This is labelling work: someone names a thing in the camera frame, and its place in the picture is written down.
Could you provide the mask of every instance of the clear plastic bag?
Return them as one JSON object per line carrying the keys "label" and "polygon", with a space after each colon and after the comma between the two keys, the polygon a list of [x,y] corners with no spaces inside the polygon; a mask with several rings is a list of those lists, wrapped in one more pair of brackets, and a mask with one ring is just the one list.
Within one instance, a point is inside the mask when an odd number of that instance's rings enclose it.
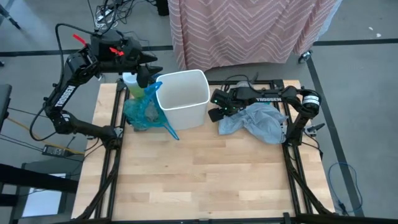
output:
{"label": "clear plastic bag", "polygon": [[123,113],[135,131],[164,127],[175,139],[180,140],[157,102],[156,91],[161,85],[162,82],[156,82],[145,88],[144,97],[126,100]]}

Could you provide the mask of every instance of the wooden table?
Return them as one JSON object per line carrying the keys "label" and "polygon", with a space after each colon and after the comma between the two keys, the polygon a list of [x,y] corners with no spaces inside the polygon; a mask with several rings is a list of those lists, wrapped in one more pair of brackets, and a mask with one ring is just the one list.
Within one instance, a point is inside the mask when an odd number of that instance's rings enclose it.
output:
{"label": "wooden table", "polygon": [[[300,87],[297,80],[285,80],[284,84]],[[93,124],[109,124],[115,92],[116,84],[101,85]],[[295,119],[297,112],[293,108],[290,112]],[[218,123],[208,116],[203,126],[177,134],[179,141],[163,128],[135,133],[126,125],[112,220],[267,218],[281,217],[283,212],[294,216],[281,145],[260,142],[244,129],[220,136]],[[315,145],[306,136],[303,142]],[[306,145],[299,150],[308,186],[334,211],[319,152]],[[73,218],[97,192],[103,159],[103,147],[85,159]],[[104,198],[106,208],[108,194]]]}

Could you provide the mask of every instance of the white bottle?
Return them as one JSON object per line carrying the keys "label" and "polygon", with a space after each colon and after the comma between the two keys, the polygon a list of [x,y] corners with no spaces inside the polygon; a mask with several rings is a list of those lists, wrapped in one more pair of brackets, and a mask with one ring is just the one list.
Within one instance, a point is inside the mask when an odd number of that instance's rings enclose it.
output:
{"label": "white bottle", "polygon": [[124,72],[122,75],[123,82],[129,88],[130,93],[135,98],[140,98],[144,96],[144,89],[138,85],[137,74],[132,74],[130,72]]}

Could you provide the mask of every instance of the white plastic bin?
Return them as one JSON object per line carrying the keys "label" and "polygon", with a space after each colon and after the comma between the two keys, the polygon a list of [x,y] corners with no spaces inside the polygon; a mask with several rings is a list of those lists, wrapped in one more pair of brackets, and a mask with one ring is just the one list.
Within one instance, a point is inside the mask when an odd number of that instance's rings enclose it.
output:
{"label": "white plastic bin", "polygon": [[194,128],[205,123],[210,89],[201,70],[161,75],[157,101],[174,130]]}

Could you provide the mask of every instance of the caster wheel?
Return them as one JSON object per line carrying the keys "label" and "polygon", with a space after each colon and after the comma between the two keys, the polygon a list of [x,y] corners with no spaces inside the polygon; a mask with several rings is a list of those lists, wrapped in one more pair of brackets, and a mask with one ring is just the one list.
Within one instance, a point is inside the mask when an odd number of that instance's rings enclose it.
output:
{"label": "caster wheel", "polygon": [[300,56],[300,58],[298,58],[298,63],[304,63],[304,62],[306,62],[308,59],[311,58],[311,55],[312,55],[312,50],[309,50],[309,51],[307,51],[307,52],[304,52],[304,54],[302,54],[302,55]]}

